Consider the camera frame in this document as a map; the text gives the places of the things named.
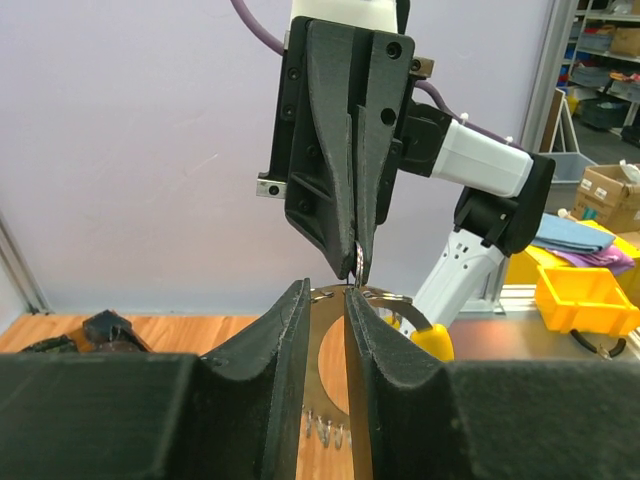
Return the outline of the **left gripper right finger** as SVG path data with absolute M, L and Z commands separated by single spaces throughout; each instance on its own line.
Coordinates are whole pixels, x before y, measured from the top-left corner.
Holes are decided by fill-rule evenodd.
M 345 294 L 358 479 L 635 479 L 639 368 L 622 361 L 442 362 Z

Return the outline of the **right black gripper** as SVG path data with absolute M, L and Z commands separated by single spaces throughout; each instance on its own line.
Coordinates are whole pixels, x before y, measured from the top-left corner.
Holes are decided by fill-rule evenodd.
M 427 64 L 403 32 L 304 15 L 292 20 L 263 177 L 285 185 L 286 219 L 339 280 L 348 277 L 359 245 L 358 282 L 368 281 L 397 172 L 432 171 L 434 109 L 412 98 Z

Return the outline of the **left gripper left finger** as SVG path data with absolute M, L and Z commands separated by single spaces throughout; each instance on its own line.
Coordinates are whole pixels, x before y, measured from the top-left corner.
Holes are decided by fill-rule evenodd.
M 5 479 L 292 479 L 311 291 L 209 351 L 1 358 Z

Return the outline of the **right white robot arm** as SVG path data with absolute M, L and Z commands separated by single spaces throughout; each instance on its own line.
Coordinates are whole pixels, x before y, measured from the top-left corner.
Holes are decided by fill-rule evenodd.
M 263 180 L 336 277 L 361 284 L 397 173 L 460 185 L 452 231 L 413 301 L 447 326 L 493 269 L 532 242 L 555 164 L 416 102 L 429 63 L 414 49 L 400 33 L 295 18 Z

